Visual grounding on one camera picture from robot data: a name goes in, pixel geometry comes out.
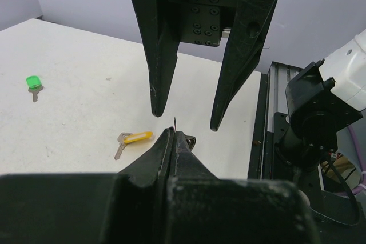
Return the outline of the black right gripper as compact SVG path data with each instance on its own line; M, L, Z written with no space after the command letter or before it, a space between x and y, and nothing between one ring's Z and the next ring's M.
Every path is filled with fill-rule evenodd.
M132 4L155 117L165 110L179 43L217 47L223 29L233 23L210 119L211 130L217 131L231 100L259 64L277 0L132 0Z

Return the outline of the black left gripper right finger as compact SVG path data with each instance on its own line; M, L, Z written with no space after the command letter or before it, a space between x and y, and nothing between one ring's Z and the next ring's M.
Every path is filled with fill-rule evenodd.
M181 131L177 131L174 134L173 177L199 180L218 179L191 152L186 136Z

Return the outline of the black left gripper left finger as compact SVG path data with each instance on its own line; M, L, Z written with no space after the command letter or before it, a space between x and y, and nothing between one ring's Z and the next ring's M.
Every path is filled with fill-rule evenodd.
M118 173L119 181L166 181L169 177L174 130L166 128L153 146Z

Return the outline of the small metal keyring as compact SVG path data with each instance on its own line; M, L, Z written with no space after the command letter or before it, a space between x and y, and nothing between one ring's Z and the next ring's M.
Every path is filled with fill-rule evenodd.
M173 118L173 129L174 129L175 132L177 131L176 117ZM195 145L196 145L196 142L197 142L196 137L191 136L191 135L186 135L186 134L184 134L184 137L185 137L185 140L188 144L188 148L190 150L193 150Z

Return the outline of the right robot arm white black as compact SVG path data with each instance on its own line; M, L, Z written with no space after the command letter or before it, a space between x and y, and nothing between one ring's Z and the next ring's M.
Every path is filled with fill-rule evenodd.
M213 103L210 128L217 131L234 96L259 63L277 0L132 0L149 72L152 113L162 116L181 42L204 43L196 31L221 38L231 29ZM323 78L324 61L313 62L289 82L290 123L277 144L293 174L315 169L336 132L362 114L332 94L334 78ZM291 184L216 178L190 151L186 136L165 129L153 147L122 171L125 215L148 225L209 225L245 220L260 227L308 214Z

